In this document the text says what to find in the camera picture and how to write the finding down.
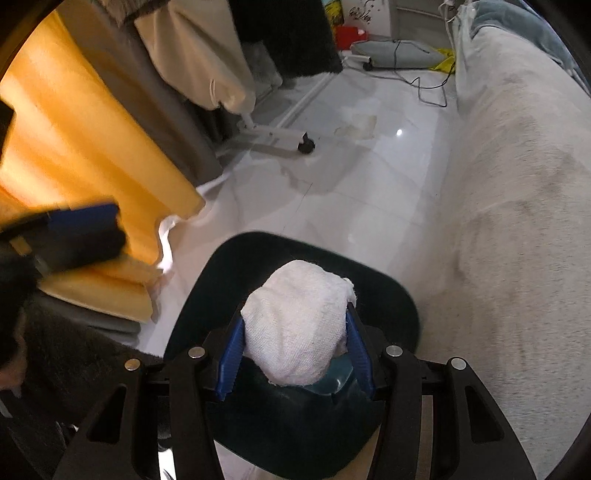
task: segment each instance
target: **dark blanket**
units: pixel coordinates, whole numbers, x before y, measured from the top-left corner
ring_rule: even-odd
[[[57,422],[82,422],[114,370],[122,368],[122,356],[140,358],[146,364],[159,359],[115,343],[33,301],[25,306],[25,315],[27,376],[21,398],[11,391],[0,392],[12,416],[0,416],[0,420],[26,460],[44,480],[50,480],[66,450],[64,431]]]
[[[240,41],[262,41],[282,77],[343,70],[321,0],[229,3]]]

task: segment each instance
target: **wet floor stain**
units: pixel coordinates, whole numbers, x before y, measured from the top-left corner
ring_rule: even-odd
[[[351,123],[335,130],[337,137],[349,137],[352,140],[370,140],[374,137],[375,125],[378,123],[377,115],[365,115],[355,113]]]

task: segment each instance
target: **towel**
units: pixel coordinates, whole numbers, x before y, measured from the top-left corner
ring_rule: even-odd
[[[241,313],[245,355],[275,385],[310,385],[346,352],[347,303],[353,284],[302,260],[276,270],[250,294]]]

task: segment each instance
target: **floor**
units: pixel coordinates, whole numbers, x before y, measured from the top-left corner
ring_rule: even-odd
[[[423,86],[444,79],[421,76]],[[300,79],[258,105],[255,122],[273,124],[315,78]],[[173,265],[155,286],[155,322],[146,324],[139,348],[162,355],[174,322],[213,251],[240,232],[280,233],[336,251],[374,267],[412,293],[413,249],[424,237],[453,139],[455,89],[450,105],[419,101],[417,89],[345,69],[291,123],[316,142],[302,155],[287,141],[240,135],[219,152],[224,175],[199,190],[207,205],[168,234]],[[425,100],[442,102],[440,89]]]

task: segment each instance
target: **black wheel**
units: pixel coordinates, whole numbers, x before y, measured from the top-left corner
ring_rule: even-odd
[[[304,135],[302,142],[297,146],[298,151],[304,155],[311,154],[315,148],[316,144],[314,143],[314,140],[308,137],[308,134]]]

